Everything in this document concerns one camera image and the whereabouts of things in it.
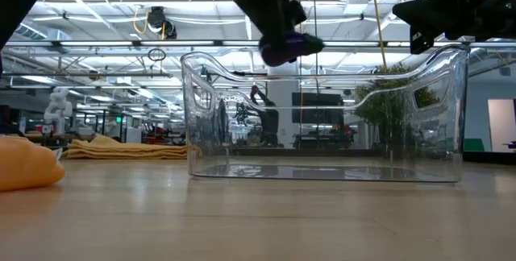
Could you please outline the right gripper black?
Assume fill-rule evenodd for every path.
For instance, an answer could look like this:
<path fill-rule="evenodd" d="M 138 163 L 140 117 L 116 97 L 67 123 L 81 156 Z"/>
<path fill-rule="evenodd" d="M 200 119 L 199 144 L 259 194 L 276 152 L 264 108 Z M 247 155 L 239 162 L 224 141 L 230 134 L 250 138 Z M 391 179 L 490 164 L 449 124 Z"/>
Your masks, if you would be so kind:
<path fill-rule="evenodd" d="M 516 39 L 516 0 L 411 0 L 393 13 L 410 25 L 410 52 L 421 54 L 436 38 Z"/>

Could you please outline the purple toy eggplant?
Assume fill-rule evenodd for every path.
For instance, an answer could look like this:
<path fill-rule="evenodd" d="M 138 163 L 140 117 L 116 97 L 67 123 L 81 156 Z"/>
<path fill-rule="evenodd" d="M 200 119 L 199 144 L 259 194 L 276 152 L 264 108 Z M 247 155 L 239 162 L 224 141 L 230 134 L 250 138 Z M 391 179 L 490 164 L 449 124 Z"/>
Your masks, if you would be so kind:
<path fill-rule="evenodd" d="M 259 41 L 259 51 L 264 63 L 270 67 L 277 67 L 285 63 L 293 63 L 300 56 L 309 56 L 321 52 L 325 44 L 313 35 L 289 31 L 285 34 L 282 44 L 270 44 L 262 38 Z"/>

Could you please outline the small green potted plant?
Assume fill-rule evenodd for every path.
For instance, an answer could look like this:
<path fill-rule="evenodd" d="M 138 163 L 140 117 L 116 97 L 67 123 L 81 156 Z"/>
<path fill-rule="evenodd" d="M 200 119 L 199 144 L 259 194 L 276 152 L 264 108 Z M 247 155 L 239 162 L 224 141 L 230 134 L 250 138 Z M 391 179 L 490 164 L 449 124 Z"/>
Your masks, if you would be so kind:
<path fill-rule="evenodd" d="M 379 143 L 375 148 L 385 158 L 392 156 L 395 160 L 403 157 L 406 143 L 405 119 L 406 104 L 409 98 L 403 90 L 392 89 L 408 85 L 412 80 L 375 80 L 355 89 L 358 102 L 364 101 L 355 110 L 355 115 L 367 124 L 378 129 Z"/>

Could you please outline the long horizontal metal beam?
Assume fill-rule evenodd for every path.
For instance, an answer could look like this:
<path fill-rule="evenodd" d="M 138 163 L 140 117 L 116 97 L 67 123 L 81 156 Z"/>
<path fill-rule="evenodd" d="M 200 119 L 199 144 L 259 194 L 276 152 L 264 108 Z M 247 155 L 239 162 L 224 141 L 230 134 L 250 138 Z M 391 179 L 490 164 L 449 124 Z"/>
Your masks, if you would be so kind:
<path fill-rule="evenodd" d="M 384 42 L 386 48 L 408 48 L 408 41 Z M 472 48 L 516 48 L 516 42 L 491 41 L 484 43 L 476 42 L 437 42 L 434 47 L 444 47 L 449 44 L 466 44 Z M 325 48 L 379 48 L 379 41 L 326 41 L 323 42 Z M 144 40 L 144 41 L 8 41 L 4 47 L 143 47 L 143 46 L 163 46 L 163 47 L 257 47 L 256 40 Z"/>

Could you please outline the green box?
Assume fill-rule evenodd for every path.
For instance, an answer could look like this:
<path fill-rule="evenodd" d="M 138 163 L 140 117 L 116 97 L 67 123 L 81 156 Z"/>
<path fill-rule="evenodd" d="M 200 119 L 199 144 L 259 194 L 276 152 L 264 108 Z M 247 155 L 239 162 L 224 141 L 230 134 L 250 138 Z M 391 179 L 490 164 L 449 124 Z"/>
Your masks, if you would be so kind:
<path fill-rule="evenodd" d="M 482 139 L 465 139 L 465 152 L 485 152 L 485 146 Z"/>

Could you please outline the clear plastic storage container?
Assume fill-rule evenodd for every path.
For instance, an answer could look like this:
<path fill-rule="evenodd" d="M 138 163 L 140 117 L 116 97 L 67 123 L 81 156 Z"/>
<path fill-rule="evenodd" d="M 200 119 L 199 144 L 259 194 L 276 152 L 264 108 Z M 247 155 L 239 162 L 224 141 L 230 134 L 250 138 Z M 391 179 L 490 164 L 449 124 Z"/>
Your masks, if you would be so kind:
<path fill-rule="evenodd" d="M 285 68 L 242 76 L 205 52 L 181 58 L 189 173 L 199 177 L 456 183 L 462 178 L 469 48 L 453 44 L 419 66 L 306 75 Z M 375 148 L 378 129 L 355 115 L 355 89 L 375 80 L 412 80 L 403 90 L 403 157 Z M 343 121 L 292 121 L 292 93 L 338 94 Z"/>

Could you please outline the folded orange cloth towel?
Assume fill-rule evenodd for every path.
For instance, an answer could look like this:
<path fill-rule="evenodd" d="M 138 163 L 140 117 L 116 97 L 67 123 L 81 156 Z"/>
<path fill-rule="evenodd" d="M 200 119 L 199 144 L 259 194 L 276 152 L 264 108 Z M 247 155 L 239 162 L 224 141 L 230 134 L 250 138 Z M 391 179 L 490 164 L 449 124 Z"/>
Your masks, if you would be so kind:
<path fill-rule="evenodd" d="M 186 160 L 189 151 L 202 157 L 198 146 L 170 146 L 144 143 L 120 143 L 104 135 L 91 141 L 74 139 L 63 152 L 66 159 L 93 160 Z"/>

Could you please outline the orange toy vegetable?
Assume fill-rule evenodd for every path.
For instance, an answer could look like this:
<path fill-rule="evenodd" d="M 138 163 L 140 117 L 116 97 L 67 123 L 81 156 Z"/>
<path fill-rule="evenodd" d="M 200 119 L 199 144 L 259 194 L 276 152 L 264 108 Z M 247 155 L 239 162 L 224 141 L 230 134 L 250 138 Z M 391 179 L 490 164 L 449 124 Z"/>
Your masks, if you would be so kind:
<path fill-rule="evenodd" d="M 0 136 L 0 192 L 49 186 L 64 176 L 52 150 L 26 138 Z"/>

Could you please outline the black wall monitor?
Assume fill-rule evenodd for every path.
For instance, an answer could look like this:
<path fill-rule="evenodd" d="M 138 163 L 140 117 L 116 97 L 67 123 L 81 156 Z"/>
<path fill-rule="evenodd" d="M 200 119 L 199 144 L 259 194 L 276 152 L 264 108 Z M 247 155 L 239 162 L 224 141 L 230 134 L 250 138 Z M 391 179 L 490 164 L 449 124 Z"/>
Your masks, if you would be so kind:
<path fill-rule="evenodd" d="M 292 121 L 336 125 L 343 121 L 342 98 L 330 93 L 292 93 Z"/>

